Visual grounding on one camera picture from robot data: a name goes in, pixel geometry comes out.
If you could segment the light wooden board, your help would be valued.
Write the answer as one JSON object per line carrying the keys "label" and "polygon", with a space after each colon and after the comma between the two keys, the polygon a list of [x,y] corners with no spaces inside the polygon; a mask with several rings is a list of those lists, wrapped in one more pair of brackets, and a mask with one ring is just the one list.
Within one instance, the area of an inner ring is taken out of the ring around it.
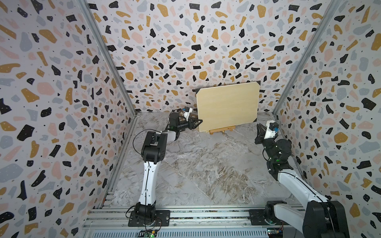
{"label": "light wooden board", "polygon": [[258,117],[260,84],[246,82],[202,88],[196,93],[199,131],[238,126]]}

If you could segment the small wooden easel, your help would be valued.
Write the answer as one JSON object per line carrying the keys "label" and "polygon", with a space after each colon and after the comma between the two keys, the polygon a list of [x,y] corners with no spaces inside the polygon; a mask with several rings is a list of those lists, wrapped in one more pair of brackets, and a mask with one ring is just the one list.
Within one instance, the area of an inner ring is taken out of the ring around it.
{"label": "small wooden easel", "polygon": [[214,133],[221,132],[222,134],[225,134],[226,131],[233,131],[235,128],[236,128],[236,126],[230,126],[230,127],[219,128],[219,129],[213,129],[213,130],[209,130],[208,133],[209,134],[214,134]]}

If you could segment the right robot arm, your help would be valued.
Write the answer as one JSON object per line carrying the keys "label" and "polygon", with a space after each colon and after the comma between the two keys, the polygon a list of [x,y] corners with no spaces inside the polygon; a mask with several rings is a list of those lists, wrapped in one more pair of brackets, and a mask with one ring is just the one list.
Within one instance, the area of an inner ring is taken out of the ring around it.
{"label": "right robot arm", "polygon": [[278,139],[279,125],[267,121],[257,124],[255,144],[264,147],[263,156],[269,174],[286,187],[300,202],[304,210],[299,211],[283,201],[268,201],[264,219],[268,224],[283,221],[306,238],[348,238],[349,229],[344,206],[338,201],[330,201],[302,178],[288,163],[291,157],[291,141]]}

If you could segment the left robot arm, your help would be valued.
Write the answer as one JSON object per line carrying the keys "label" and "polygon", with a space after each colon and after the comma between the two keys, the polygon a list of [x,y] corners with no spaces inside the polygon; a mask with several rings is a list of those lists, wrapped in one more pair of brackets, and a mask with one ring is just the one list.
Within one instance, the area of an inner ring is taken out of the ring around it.
{"label": "left robot arm", "polygon": [[130,227],[169,225],[168,222],[164,222],[164,216],[156,211],[158,171],[165,158],[167,144],[176,141],[181,132],[186,129],[194,130],[202,123],[202,120],[191,116],[192,112],[193,108],[189,107],[171,112],[163,131],[144,130],[147,134],[138,152],[143,160],[144,178],[139,201],[128,210],[130,216],[127,216],[127,219]]}

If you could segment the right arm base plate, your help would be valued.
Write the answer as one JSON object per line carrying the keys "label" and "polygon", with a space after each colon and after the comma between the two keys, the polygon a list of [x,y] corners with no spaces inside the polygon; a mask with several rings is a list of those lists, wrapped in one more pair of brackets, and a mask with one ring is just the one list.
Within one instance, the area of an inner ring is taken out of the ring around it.
{"label": "right arm base plate", "polygon": [[265,209],[250,209],[248,219],[252,226],[282,226],[289,224],[277,218],[265,218]]}

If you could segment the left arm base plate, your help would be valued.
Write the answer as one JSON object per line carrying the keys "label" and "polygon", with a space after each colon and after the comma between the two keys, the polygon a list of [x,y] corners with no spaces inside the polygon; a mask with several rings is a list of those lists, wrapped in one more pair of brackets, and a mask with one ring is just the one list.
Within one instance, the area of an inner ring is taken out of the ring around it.
{"label": "left arm base plate", "polygon": [[134,211],[130,215],[130,220],[128,222],[129,227],[168,227],[170,223],[170,210],[156,210],[154,213],[148,212],[144,214],[136,214]]}

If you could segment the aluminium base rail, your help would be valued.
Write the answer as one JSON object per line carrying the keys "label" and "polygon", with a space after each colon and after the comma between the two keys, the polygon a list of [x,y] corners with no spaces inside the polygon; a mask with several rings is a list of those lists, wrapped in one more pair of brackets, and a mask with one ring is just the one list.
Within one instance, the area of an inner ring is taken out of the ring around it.
{"label": "aluminium base rail", "polygon": [[252,226],[250,209],[263,205],[160,206],[170,210],[168,227],[129,227],[127,207],[93,209],[83,226],[84,238],[302,238],[291,225]]}

